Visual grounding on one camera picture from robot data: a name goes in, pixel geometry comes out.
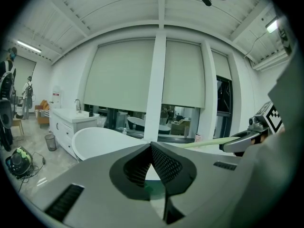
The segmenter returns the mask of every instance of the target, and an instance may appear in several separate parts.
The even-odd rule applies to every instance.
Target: white ceiling
[[[254,62],[282,50],[278,32],[266,33],[275,17],[270,0],[32,0],[8,35],[7,45],[20,39],[42,49],[31,53],[54,63],[81,41],[117,26],[157,24],[196,29],[247,53]]]

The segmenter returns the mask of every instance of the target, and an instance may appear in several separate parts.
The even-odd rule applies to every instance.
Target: chrome faucet
[[[79,113],[81,113],[81,103],[80,103],[80,100],[76,99],[76,100],[74,101],[74,103],[76,103],[76,111],[78,111]]]

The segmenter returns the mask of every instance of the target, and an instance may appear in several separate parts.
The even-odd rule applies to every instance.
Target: ceiling light
[[[27,48],[29,48],[29,49],[32,49],[33,51],[36,51],[36,52],[39,52],[39,53],[41,52],[40,49],[34,48],[34,47],[32,47],[32,46],[30,46],[30,45],[28,45],[28,44],[26,44],[26,43],[24,43],[24,42],[22,42],[22,41],[20,41],[20,40],[18,40],[17,42],[18,42],[18,44],[20,44],[20,45],[23,45],[23,46],[25,46],[25,47],[27,47]]]
[[[266,25],[266,28],[269,33],[274,32],[277,29],[277,18],[274,18],[270,23]]]

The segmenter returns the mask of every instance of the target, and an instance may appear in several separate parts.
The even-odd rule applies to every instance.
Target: tile floor
[[[5,165],[5,159],[11,156],[13,151],[19,146],[23,146],[32,155],[34,152],[37,152],[44,156],[46,165],[42,167],[37,176],[30,178],[28,183],[23,183],[20,190],[20,193],[24,194],[29,200],[31,200],[39,188],[43,187],[49,181],[76,165],[77,160],[59,146],[54,152],[48,150],[44,139],[45,135],[49,134],[48,125],[41,126],[40,128],[34,115],[30,115],[27,120],[22,120],[22,125],[24,136],[20,135],[18,127],[12,127],[12,150],[7,152],[3,147],[0,147],[0,159]],[[33,163],[40,168],[42,166],[42,157],[38,154],[34,154]],[[9,172],[8,176],[11,178],[13,186],[18,191],[22,181],[17,180]],[[38,181],[42,178],[46,178],[47,182],[37,186]]]

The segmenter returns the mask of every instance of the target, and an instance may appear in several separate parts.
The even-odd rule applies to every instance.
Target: trash can
[[[55,141],[55,135],[49,134],[45,136],[46,142],[47,142],[47,148],[49,151],[55,151],[56,148],[56,141]]]

